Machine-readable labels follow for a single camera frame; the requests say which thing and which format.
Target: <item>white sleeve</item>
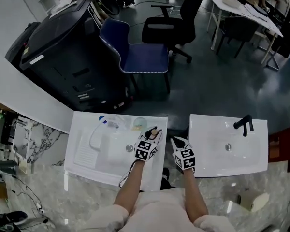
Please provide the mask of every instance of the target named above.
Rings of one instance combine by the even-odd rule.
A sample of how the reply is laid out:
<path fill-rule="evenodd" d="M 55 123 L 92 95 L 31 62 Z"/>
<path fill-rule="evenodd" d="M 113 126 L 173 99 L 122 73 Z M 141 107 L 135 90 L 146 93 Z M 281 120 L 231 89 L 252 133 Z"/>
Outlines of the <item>white sleeve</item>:
<path fill-rule="evenodd" d="M 207 232 L 236 232 L 226 217 L 205 215 L 196 219 L 193 225 Z"/>
<path fill-rule="evenodd" d="M 120 205 L 114 204 L 95 211 L 80 232 L 118 231 L 124 227 L 129 213 Z"/>

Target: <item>drain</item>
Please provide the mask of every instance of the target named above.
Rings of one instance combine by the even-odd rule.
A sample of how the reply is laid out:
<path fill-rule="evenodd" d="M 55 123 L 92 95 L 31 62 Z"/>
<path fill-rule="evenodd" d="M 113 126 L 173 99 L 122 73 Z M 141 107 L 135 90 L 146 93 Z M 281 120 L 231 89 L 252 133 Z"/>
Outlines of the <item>drain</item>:
<path fill-rule="evenodd" d="M 127 145 L 127 146 L 126 146 L 126 150 L 127 150 L 128 152 L 132 152 L 132 151 L 134 150 L 133 145 Z"/>
<path fill-rule="evenodd" d="M 231 144 L 226 144 L 225 146 L 226 151 L 231 151 L 231 148 L 232 148 Z"/>

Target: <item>white sink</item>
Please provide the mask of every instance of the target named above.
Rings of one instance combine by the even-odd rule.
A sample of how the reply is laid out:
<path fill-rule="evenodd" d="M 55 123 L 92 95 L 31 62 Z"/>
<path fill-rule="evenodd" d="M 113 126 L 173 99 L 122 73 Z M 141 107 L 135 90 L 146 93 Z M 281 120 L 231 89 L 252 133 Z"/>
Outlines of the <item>white sink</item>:
<path fill-rule="evenodd" d="M 249 174 L 267 170 L 267 121 L 253 119 L 254 131 L 247 123 L 234 129 L 240 118 L 190 115 L 189 141 L 196 155 L 195 177 Z"/>
<path fill-rule="evenodd" d="M 140 132 L 133 130 L 133 122 L 139 116 L 118 115 L 125 123 L 126 130 L 117 130 L 109 123 L 101 124 L 95 132 L 96 146 L 89 142 L 93 130 L 99 124 L 99 117 L 107 114 L 74 112 L 71 125 L 64 169 L 82 177 L 118 186 L 135 161 L 135 152 L 128 152 L 127 146 L 134 146 Z M 163 136 L 158 144 L 158 152 L 143 170 L 141 190 L 160 190 L 164 162 L 167 121 L 166 117 L 146 117 L 147 128 L 158 126 Z"/>

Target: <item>office chair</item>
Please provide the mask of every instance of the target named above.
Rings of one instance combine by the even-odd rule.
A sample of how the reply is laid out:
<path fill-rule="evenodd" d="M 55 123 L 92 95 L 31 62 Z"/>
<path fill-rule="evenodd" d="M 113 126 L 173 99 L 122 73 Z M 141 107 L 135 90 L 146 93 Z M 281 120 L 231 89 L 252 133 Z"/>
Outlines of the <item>office chair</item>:
<path fill-rule="evenodd" d="M 110 49 L 120 70 L 130 75 L 137 93 L 139 93 L 139 89 L 133 75 L 140 73 L 163 73 L 167 91 L 170 93 L 167 74 L 169 56 L 166 45 L 129 44 L 129 29 L 127 23 L 109 18 L 100 29 L 100 38 Z"/>
<path fill-rule="evenodd" d="M 277 63 L 276 59 L 275 59 L 275 55 L 277 53 L 279 53 L 280 55 L 282 55 L 285 58 L 288 58 L 290 55 L 290 23 L 285 23 L 280 32 L 282 33 L 282 35 L 284 36 L 283 38 L 278 36 L 271 49 L 274 51 L 274 53 L 270 52 L 271 57 L 267 60 L 266 62 L 266 67 L 268 68 L 272 68 L 274 70 L 279 71 L 279 64 Z M 268 32 L 265 32 L 267 38 L 269 39 L 269 41 L 272 41 L 273 39 L 273 35 L 269 34 Z M 258 46 L 258 49 L 261 49 L 263 51 L 266 51 L 267 49 Z M 276 66 L 272 66 L 270 65 L 270 61 L 273 60 Z"/>
<path fill-rule="evenodd" d="M 192 56 L 176 48 L 177 44 L 184 45 L 195 39 L 194 17 L 203 0 L 184 0 L 180 8 L 180 18 L 169 17 L 167 8 L 172 5 L 152 5 L 161 8 L 164 17 L 150 17 L 145 21 L 142 41 L 151 44 L 166 44 L 168 50 L 187 57 L 191 63 Z"/>
<path fill-rule="evenodd" d="M 216 54 L 218 55 L 225 37 L 229 37 L 228 44 L 230 43 L 232 39 L 236 39 L 242 42 L 240 48 L 237 50 L 234 56 L 234 58 L 236 58 L 238 54 L 240 53 L 240 51 L 242 50 L 245 42 L 249 42 L 252 39 L 258 27 L 259 27 L 259 24 L 257 22 L 252 21 L 245 17 L 226 18 L 224 21 L 220 23 L 220 30 L 222 32 L 222 38 L 219 43 Z M 212 41 L 214 40 L 216 30 L 217 30 L 217 27 L 214 31 Z"/>

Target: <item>black faucet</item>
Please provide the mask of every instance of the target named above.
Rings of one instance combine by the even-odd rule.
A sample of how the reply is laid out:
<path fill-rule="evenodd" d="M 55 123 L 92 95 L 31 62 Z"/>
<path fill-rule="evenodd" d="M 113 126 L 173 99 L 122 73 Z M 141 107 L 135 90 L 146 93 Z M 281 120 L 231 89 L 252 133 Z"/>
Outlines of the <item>black faucet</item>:
<path fill-rule="evenodd" d="M 244 118 L 242 118 L 240 121 L 234 123 L 234 128 L 239 129 L 241 126 L 244 127 L 244 133 L 243 136 L 247 136 L 247 126 L 246 123 L 249 123 L 250 131 L 253 131 L 253 125 L 252 125 L 252 117 L 250 114 L 246 115 Z"/>

